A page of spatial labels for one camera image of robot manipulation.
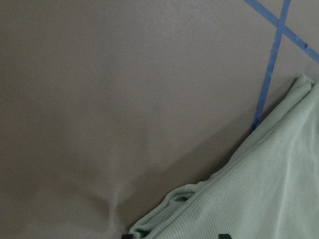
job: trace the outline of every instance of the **ribbed fabric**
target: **ribbed fabric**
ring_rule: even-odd
[[[172,190],[134,239],[319,238],[319,86],[301,76],[208,180]]]

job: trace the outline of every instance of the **green cloth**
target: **green cloth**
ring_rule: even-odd
[[[319,238],[319,85],[301,76],[208,180],[172,190],[134,239]]]

